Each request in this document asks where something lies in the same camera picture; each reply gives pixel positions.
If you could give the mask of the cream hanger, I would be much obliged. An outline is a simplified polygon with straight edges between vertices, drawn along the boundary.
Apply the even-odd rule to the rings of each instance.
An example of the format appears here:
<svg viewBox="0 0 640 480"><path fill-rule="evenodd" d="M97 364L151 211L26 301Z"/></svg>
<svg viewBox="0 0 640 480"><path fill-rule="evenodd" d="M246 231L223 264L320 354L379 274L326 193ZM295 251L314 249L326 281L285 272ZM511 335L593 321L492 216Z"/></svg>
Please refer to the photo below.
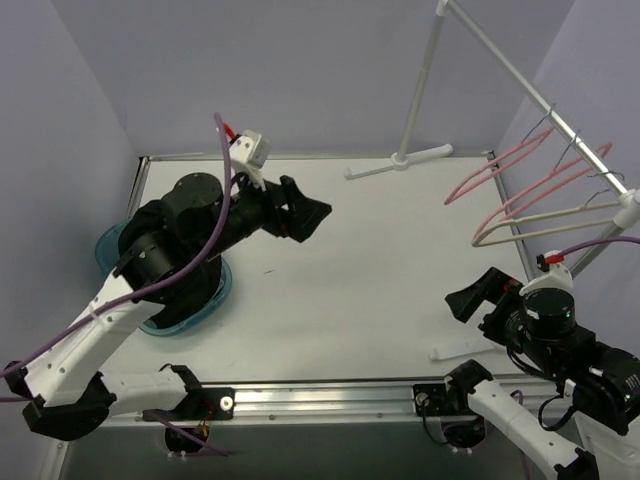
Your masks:
<svg viewBox="0 0 640 480"><path fill-rule="evenodd" d="M616 194L609 201L599 197L601 189L575 206L530 214L528 210L564 187L596 174L582 168L554 183L554 174L508 199L490 214L475 231L471 245L476 248L497 246L529 239L548 237L599 226L615 226L626 230L639 221L639 190Z"/></svg>

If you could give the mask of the metal clothes rack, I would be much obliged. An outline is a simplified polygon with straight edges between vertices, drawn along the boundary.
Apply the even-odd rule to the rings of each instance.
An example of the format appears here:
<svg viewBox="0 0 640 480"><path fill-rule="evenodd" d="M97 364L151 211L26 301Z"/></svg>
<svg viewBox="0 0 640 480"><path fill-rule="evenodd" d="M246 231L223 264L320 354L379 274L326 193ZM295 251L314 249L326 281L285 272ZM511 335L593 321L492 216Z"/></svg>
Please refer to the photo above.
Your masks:
<svg viewBox="0 0 640 480"><path fill-rule="evenodd" d="M588 184L614 176L639 190L639 4L636 1L421 1L410 20L430 38L427 55L459 60L447 53L440 30L458 24L456 38L482 49L481 60L503 69L526 92L504 134L493 141L499 152L516 143L526 121L541 113L545 122L563 114L571 129L556 132L523 166L502 174L513 204L534 190L532 179L565 166L567 150L594 139L616 150L602 172L586 172L561 184L551 208L576 203L596 189Z"/></svg>

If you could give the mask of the teal plastic bin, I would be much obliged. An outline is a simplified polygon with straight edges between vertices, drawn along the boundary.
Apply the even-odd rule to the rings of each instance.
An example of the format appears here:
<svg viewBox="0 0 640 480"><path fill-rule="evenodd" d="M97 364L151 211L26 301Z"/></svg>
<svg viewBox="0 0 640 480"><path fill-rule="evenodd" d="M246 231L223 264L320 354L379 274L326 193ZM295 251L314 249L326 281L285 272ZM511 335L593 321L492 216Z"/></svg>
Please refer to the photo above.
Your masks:
<svg viewBox="0 0 640 480"><path fill-rule="evenodd" d="M118 240L128 223L129 221L125 220L110 227L99 237L95 245L94 257L103 278L109 275L120 258ZM144 321L139 326L139 329L147 335L157 337L178 335L195 327L198 323L205 320L208 315L218 309L231 293L233 277L231 268L226 260L218 257L217 261L220 264L218 268L219 282L214 295L205 304L200 306L199 309L194 311L190 316L187 316L185 313L180 313L177 320L169 323L163 322L163 318L166 315L166 311L163 310L160 314Z"/></svg>

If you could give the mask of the pink hanger with black skirt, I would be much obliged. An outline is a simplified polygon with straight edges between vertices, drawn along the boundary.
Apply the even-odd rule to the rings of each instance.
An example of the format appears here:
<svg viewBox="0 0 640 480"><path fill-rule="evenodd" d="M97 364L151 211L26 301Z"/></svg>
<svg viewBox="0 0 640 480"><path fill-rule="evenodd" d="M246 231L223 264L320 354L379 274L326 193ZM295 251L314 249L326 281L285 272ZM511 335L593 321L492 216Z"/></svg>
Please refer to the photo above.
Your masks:
<svg viewBox="0 0 640 480"><path fill-rule="evenodd" d="M514 147L497 155L494 159L489 160L485 165L479 167L469 175L467 175L446 197L445 205L457 201L464 195L475 190L497 175L504 173L509 168L517 165L527 156L533 153L554 131L553 126L542 128L542 125L548 121L553 113L550 109L543 117L534 125L534 127L525 135L525 137Z"/></svg>

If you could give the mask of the aluminium front rail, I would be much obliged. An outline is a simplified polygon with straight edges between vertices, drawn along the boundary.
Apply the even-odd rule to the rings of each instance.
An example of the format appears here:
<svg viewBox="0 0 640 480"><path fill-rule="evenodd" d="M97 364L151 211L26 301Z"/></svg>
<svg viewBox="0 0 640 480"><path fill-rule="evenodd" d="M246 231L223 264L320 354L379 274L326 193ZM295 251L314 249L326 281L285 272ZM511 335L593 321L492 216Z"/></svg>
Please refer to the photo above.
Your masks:
<svg viewBox="0 0 640 480"><path fill-rule="evenodd" d="M97 373L78 393L45 405L76 438L104 422L166 419L193 425L210 419L233 426L337 425L464 417L445 393L447 375L397 379L208 383L189 370L107 376Z"/></svg>

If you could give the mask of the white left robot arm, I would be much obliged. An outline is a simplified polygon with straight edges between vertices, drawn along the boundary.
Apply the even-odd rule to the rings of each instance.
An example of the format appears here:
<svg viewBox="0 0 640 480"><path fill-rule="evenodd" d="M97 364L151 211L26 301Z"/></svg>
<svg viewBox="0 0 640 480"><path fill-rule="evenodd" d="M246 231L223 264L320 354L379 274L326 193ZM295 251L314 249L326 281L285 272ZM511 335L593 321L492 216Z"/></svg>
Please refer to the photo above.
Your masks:
<svg viewBox="0 0 640 480"><path fill-rule="evenodd" d="M207 173L179 179L125 225L119 257L85 311L32 358L3 371L25 403L30 431L73 441L110 417L162 413L193 419L205 408L202 383L184 365L148 374L104 371L104 363L139 327L178 327L215 298L223 254L257 231L296 242L309 239L331 213L282 176L257 187L244 174L222 184Z"/></svg>

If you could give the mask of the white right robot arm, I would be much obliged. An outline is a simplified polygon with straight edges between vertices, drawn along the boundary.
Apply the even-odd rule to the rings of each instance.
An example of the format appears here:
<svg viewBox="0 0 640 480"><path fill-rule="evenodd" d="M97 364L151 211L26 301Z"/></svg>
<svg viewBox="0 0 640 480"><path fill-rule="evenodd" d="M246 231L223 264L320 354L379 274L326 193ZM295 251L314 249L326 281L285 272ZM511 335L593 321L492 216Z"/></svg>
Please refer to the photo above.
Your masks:
<svg viewBox="0 0 640 480"><path fill-rule="evenodd" d="M483 336L523 373L555 386L567 406L556 423L517 403L476 360L447 374L444 400L493 424L548 479L636 479L639 360L577 323L572 286L554 270L522 284L492 267L445 298L462 323L483 302L493 305L479 326Z"/></svg>

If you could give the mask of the black pleated skirt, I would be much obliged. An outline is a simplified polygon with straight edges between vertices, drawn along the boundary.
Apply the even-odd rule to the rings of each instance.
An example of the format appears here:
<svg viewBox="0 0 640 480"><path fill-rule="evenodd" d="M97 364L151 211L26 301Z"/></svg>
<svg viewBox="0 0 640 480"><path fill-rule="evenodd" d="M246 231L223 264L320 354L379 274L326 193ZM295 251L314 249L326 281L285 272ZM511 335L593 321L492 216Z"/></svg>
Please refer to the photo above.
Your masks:
<svg viewBox="0 0 640 480"><path fill-rule="evenodd" d="M203 228L177 233L166 222L162 202L152 200L137 210L122 231L115 272L124 276L134 290L160 282L180 271L200 253L215 225L214 220L207 219ZM146 301L163 306L151 317L165 310L163 322L169 323L177 320L180 313L190 316L205 304L219 282L217 258L202 261L181 280L146 296Z"/></svg>

